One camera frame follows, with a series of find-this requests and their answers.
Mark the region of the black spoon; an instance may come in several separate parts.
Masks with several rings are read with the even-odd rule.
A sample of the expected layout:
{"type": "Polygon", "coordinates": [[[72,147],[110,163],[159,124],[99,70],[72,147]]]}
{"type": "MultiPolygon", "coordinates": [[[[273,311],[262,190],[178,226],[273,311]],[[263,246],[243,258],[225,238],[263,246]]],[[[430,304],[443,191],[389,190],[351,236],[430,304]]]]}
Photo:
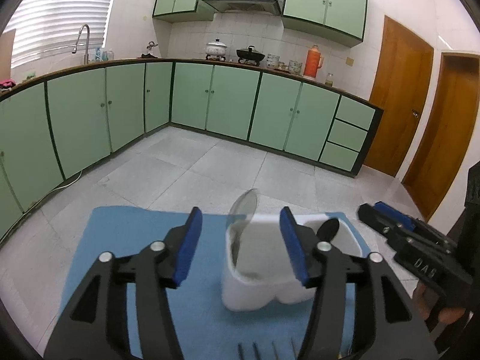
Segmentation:
{"type": "Polygon", "coordinates": [[[316,236],[320,242],[332,242],[339,230],[339,220],[337,218],[330,218],[320,225],[316,231],[316,236]]]}

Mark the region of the cream plastic fork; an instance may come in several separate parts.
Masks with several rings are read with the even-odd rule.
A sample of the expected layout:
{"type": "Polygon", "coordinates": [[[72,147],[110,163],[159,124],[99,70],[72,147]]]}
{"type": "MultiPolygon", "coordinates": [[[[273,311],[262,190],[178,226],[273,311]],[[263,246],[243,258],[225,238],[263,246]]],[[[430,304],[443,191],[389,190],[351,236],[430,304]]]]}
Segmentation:
{"type": "Polygon", "coordinates": [[[239,342],[237,343],[237,356],[240,360],[298,359],[299,349],[293,337],[267,340],[265,343],[239,342]]]}

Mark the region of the black cabinet at right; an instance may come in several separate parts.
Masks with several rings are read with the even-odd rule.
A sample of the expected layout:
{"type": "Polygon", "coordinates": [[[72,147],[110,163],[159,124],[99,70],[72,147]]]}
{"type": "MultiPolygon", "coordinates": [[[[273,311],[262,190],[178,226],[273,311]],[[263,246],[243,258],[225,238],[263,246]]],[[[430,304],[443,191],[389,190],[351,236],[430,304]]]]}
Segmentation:
{"type": "Polygon", "coordinates": [[[480,210],[480,162],[471,166],[468,171],[465,208],[479,213],[480,210]]]}

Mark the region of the far right wooden door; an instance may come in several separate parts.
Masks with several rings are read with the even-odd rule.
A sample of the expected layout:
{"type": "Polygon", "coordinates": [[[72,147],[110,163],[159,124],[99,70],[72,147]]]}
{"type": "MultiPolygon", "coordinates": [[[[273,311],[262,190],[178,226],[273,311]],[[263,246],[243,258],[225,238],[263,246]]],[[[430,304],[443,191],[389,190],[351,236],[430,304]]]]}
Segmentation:
{"type": "Polygon", "coordinates": [[[424,219],[447,195],[470,145],[479,110],[479,56],[443,53],[433,106],[402,184],[424,219]]]}

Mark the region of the wooden door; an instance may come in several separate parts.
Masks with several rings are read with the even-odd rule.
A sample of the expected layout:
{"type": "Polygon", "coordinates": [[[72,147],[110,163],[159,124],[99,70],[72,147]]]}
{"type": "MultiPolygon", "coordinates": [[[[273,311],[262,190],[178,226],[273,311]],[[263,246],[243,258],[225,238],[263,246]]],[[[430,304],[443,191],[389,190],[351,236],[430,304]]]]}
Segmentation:
{"type": "Polygon", "coordinates": [[[396,176],[412,144],[431,82],[434,48],[390,17],[369,101],[383,109],[365,165],[396,176]]]}
{"type": "Polygon", "coordinates": [[[433,106],[402,184],[424,219],[447,195],[470,145],[479,110],[479,56],[443,53],[433,106]]]}

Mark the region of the white double utensil holder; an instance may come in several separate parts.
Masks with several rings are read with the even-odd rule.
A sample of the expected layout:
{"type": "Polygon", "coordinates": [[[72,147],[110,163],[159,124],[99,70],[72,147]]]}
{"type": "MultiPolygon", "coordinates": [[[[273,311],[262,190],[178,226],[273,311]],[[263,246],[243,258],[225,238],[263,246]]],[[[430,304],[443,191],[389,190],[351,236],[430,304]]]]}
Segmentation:
{"type": "Polygon", "coordinates": [[[222,302],[234,312],[257,311],[270,302],[306,302],[314,289],[295,278],[278,214],[254,214],[231,223],[225,233],[222,302]]]}

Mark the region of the small glass jar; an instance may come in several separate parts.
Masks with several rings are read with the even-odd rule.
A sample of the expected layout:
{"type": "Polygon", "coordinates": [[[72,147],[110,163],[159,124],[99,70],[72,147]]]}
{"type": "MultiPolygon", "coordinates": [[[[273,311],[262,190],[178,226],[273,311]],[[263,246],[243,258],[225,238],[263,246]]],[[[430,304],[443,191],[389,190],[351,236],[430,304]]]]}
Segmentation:
{"type": "Polygon", "coordinates": [[[334,75],[332,73],[328,73],[325,78],[325,85],[332,87],[334,84],[334,75]]]}

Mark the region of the near wooden door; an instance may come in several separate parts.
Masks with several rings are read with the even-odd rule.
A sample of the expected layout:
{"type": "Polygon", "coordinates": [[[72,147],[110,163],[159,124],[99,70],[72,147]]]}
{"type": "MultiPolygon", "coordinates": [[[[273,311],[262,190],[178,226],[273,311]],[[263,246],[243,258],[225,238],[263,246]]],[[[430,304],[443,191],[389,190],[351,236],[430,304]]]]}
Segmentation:
{"type": "Polygon", "coordinates": [[[365,165],[396,176],[412,144],[431,82],[434,48],[390,17],[369,101],[383,109],[365,165]]]}

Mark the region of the orange thermos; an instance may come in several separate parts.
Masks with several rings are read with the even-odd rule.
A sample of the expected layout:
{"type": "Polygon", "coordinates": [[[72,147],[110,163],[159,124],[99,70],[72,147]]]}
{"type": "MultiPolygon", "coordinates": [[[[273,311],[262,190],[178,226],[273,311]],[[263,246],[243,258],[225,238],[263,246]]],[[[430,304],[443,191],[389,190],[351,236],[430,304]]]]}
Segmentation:
{"type": "Polygon", "coordinates": [[[307,59],[304,64],[304,77],[315,80],[322,66],[323,54],[320,52],[318,45],[314,45],[307,52],[307,59]]]}

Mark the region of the patterned glass canister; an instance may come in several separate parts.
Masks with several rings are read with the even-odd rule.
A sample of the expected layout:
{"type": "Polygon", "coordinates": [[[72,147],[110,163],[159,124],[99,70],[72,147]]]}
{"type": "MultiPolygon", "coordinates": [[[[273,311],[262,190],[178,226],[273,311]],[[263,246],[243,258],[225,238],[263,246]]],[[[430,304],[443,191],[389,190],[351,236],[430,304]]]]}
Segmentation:
{"type": "Polygon", "coordinates": [[[288,71],[291,74],[296,76],[300,76],[302,74],[302,66],[303,64],[296,60],[290,60],[288,63],[288,71]]]}

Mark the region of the black wok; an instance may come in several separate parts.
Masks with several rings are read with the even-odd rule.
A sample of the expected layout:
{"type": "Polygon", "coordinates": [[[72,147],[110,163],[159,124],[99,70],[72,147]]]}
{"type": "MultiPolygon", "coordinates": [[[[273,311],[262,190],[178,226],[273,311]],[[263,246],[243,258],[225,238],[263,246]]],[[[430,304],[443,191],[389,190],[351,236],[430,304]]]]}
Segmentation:
{"type": "Polygon", "coordinates": [[[256,67],[260,66],[260,63],[265,58],[265,55],[258,52],[258,50],[254,46],[236,49],[236,54],[238,56],[238,63],[256,67]]]}

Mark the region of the green lower cabinets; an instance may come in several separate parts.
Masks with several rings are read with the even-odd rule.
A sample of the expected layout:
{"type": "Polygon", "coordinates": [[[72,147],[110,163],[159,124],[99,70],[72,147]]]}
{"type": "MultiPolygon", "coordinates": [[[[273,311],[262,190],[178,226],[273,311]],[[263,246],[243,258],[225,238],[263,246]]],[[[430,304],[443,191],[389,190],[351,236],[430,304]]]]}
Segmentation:
{"type": "Polygon", "coordinates": [[[168,125],[355,176],[382,116],[340,89],[235,63],[134,59],[35,78],[1,94],[1,231],[69,178],[168,125]]]}

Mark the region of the white cooking pot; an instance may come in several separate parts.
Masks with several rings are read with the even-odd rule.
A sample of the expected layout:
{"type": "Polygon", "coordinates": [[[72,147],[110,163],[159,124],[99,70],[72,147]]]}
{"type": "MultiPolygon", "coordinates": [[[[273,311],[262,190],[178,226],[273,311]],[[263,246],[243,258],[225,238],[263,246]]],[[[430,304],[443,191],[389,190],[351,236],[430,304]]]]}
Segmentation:
{"type": "Polygon", "coordinates": [[[226,60],[227,48],[227,45],[221,42],[219,38],[208,42],[205,48],[206,60],[224,62],[226,60]]]}

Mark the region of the range hood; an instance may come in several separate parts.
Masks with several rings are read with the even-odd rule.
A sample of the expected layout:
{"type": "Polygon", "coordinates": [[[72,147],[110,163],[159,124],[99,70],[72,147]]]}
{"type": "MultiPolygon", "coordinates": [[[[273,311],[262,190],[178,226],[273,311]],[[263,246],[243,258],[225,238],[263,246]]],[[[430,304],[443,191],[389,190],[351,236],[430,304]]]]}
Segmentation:
{"type": "Polygon", "coordinates": [[[202,0],[219,13],[230,11],[261,12],[272,16],[280,16],[281,8],[278,0],[202,0]]]}

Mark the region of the window blinds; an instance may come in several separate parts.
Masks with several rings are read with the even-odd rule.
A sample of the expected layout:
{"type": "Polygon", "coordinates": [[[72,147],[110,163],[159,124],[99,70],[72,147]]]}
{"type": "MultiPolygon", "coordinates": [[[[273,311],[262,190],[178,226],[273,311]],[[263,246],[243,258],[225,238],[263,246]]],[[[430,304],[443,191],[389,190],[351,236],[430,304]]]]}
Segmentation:
{"type": "Polygon", "coordinates": [[[11,66],[102,47],[113,0],[23,0],[6,30],[16,30],[11,66]]]}

